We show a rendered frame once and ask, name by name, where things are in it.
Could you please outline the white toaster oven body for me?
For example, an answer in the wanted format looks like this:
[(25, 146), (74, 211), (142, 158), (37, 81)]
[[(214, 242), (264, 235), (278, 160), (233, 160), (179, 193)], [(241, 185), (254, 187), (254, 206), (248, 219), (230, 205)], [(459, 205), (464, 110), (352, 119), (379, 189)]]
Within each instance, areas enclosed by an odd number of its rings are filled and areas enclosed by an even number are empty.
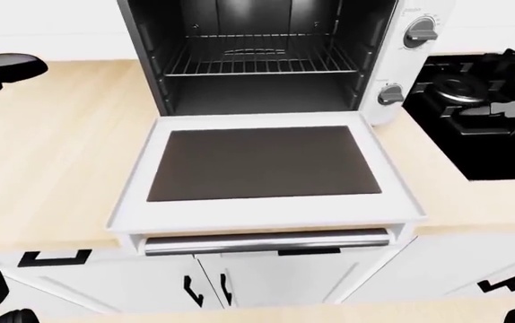
[[(382, 106), (381, 89), (406, 96), (435, 40), (405, 48), (407, 27), (424, 16), (441, 34), (456, 0), (117, 0), (162, 116), (357, 111), (388, 123), (401, 103)], [(358, 67), (350, 74), (168, 77), (163, 69), (188, 37), (323, 34)]]

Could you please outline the small grey oven knob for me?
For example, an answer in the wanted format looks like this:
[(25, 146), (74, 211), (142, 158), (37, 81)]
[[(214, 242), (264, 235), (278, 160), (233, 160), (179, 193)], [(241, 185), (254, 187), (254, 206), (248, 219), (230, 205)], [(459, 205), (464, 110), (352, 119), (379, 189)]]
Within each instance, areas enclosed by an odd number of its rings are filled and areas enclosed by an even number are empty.
[(401, 85), (390, 84), (381, 89), (377, 101), (382, 106), (401, 103), (405, 100)]

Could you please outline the large grey oven knob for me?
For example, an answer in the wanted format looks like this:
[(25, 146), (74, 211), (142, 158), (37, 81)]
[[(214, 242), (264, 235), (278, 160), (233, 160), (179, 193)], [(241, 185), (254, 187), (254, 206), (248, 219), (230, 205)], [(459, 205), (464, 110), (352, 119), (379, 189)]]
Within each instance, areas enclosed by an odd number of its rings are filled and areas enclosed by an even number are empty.
[(436, 32), (436, 23), (433, 18), (424, 16), (411, 23), (404, 34), (405, 48), (419, 48), (428, 41), (436, 40), (439, 35)]

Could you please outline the white cabinet door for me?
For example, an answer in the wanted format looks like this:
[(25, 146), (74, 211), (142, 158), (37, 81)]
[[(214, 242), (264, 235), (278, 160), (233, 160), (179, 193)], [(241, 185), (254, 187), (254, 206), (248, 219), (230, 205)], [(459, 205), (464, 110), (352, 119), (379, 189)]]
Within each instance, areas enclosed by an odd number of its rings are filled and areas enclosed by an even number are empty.
[[(390, 259), (388, 248), (341, 249), (339, 254), (283, 256), (277, 252), (198, 255), (226, 308), (309, 306), (341, 303)], [(229, 276), (228, 306), (220, 274)]]
[[(4, 263), (11, 277), (100, 313), (160, 314), (223, 307), (200, 263), (191, 256), (93, 251), (80, 266), (19, 268), (23, 254)], [(52, 257), (40, 253), (39, 258), (73, 258), (75, 254)], [(185, 275), (192, 278), (192, 290), (205, 296), (202, 308), (183, 289)]]

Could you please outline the round black stove burner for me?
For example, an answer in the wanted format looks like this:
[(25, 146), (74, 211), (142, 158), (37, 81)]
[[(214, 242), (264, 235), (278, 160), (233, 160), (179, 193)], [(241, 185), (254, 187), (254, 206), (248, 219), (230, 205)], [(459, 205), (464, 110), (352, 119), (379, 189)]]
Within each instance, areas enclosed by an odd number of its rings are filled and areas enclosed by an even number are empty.
[(479, 90), (475, 81), (456, 74), (440, 74), (432, 80), (432, 90), (447, 101), (461, 103), (479, 102)]

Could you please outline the black stove cooktop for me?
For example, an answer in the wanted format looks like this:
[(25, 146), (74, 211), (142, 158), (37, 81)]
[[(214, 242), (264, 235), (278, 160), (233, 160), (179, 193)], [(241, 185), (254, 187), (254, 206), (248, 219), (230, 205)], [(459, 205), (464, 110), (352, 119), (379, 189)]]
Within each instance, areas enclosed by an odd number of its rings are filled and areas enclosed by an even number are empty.
[[(475, 81), (480, 101), (438, 96), (440, 74)], [(515, 50), (427, 58), (403, 107), (467, 179), (515, 179)]]

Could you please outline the white toaster oven door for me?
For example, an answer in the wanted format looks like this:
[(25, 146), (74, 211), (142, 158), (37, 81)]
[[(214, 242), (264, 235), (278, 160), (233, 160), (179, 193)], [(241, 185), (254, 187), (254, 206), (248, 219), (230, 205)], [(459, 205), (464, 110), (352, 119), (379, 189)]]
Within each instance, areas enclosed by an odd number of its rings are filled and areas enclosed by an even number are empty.
[[(352, 135), (380, 186), (380, 193), (170, 202), (147, 200), (170, 136), (177, 131), (331, 126), (343, 126)], [(425, 211), (360, 112), (186, 116), (156, 118), (107, 222), (107, 230), (116, 236), (122, 249), (143, 252), (141, 242), (149, 233), (198, 236), (292, 229), (321, 231), (416, 224), (425, 218)]]

